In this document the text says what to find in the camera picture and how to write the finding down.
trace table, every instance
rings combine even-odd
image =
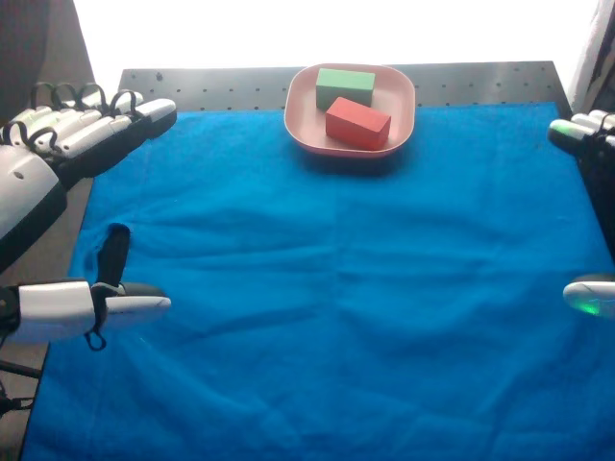
[[[561,117],[571,115],[554,64],[549,61],[394,67],[414,82],[419,107],[555,102]],[[299,70],[127,69],[122,74],[120,88],[141,92],[145,101],[172,99],[178,111],[283,109],[292,77]],[[578,162],[609,251],[615,255],[615,216],[608,200],[615,185],[610,185],[607,170],[597,165],[608,166],[607,159],[596,154]],[[79,187],[83,190],[71,198],[73,203],[62,217],[64,220],[79,223],[83,220],[88,196],[84,191],[89,191],[89,183]],[[70,253],[72,244],[63,249]]]

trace blue cloth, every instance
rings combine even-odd
[[[614,324],[562,301],[613,271],[551,104],[418,109],[403,162],[324,174],[280,112],[182,114],[98,178],[158,322],[54,344],[31,460],[612,460]]]

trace pink bowl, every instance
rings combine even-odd
[[[325,112],[316,108],[318,69],[355,70],[376,74],[372,108],[391,116],[391,130],[379,151],[363,151],[327,136]],[[292,137],[314,154],[335,157],[380,158],[404,144],[414,129],[414,85],[402,72],[382,65],[318,64],[299,72],[290,84],[284,124]]]

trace foam block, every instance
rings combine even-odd
[[[386,143],[391,116],[354,101],[337,98],[326,114],[327,135],[368,151]]]
[[[316,107],[327,110],[337,98],[372,105],[376,74],[321,68],[316,80]]]

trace white wall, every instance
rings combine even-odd
[[[124,68],[554,61],[569,87],[598,0],[76,0],[96,81]]]

